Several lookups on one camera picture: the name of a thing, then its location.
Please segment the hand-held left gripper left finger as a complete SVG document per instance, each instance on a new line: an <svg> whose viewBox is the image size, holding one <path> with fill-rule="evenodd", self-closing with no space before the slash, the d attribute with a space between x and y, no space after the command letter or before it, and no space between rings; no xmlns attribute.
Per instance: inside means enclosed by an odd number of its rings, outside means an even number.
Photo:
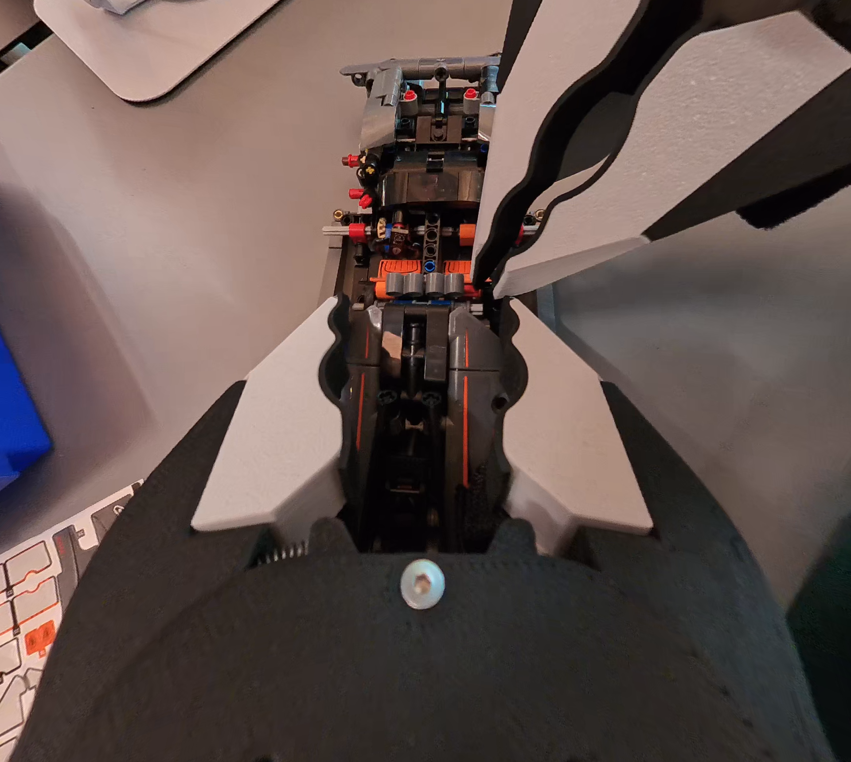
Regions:
<svg viewBox="0 0 851 762"><path fill-rule="evenodd" d="M340 391L347 303L330 297L248 374L191 527L271 528L285 547L345 503Z"/></svg>

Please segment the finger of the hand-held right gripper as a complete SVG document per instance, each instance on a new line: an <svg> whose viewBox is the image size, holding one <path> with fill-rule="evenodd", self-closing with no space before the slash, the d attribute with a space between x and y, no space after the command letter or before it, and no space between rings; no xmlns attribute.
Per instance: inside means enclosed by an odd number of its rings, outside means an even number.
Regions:
<svg viewBox="0 0 851 762"><path fill-rule="evenodd" d="M518 296L648 243L645 231L849 69L801 12L702 33L641 94L626 140L588 188L554 204L536 242L505 264Z"/></svg>
<svg viewBox="0 0 851 762"><path fill-rule="evenodd" d="M513 0L473 247L477 286L555 180L560 153L595 101L592 85L649 0Z"/></svg>

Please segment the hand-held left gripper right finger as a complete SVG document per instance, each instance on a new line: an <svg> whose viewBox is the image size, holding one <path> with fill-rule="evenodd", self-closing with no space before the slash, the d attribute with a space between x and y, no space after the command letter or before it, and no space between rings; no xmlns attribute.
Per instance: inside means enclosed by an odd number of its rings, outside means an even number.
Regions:
<svg viewBox="0 0 851 762"><path fill-rule="evenodd" d="M583 526L648 534L653 520L598 374L520 301L511 308L527 384L505 414L505 511L531 523L543 555L566 550Z"/></svg>

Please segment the grey black lego car model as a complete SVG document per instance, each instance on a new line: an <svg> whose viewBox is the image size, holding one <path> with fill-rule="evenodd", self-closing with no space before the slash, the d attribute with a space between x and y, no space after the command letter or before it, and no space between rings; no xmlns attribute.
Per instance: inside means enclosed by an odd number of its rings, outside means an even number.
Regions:
<svg viewBox="0 0 851 762"><path fill-rule="evenodd" d="M481 553L508 518L519 315L472 276L501 55L341 69L366 90L335 293L348 381L340 517L365 553Z"/></svg>

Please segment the lego sticker sheet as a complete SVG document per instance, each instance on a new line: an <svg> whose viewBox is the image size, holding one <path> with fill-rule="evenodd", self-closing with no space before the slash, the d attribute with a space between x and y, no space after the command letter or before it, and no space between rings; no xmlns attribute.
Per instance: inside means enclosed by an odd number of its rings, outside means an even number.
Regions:
<svg viewBox="0 0 851 762"><path fill-rule="evenodd" d="M26 724L61 620L112 524L142 486L135 482L49 527L1 558L1 759Z"/></svg>

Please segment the blue plastic storage bin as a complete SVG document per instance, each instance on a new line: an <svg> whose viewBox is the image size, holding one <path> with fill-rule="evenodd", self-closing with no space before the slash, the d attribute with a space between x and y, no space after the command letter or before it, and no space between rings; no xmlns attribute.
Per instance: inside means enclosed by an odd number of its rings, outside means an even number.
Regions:
<svg viewBox="0 0 851 762"><path fill-rule="evenodd" d="M1 489L52 449L37 407L5 341L1 340Z"/></svg>

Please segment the person's green shirt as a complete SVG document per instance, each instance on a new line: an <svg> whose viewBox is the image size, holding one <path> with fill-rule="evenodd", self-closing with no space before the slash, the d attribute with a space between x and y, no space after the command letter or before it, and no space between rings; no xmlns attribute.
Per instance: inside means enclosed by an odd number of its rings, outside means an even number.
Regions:
<svg viewBox="0 0 851 762"><path fill-rule="evenodd" d="M850 534L835 533L787 612L824 733L850 759Z"/></svg>

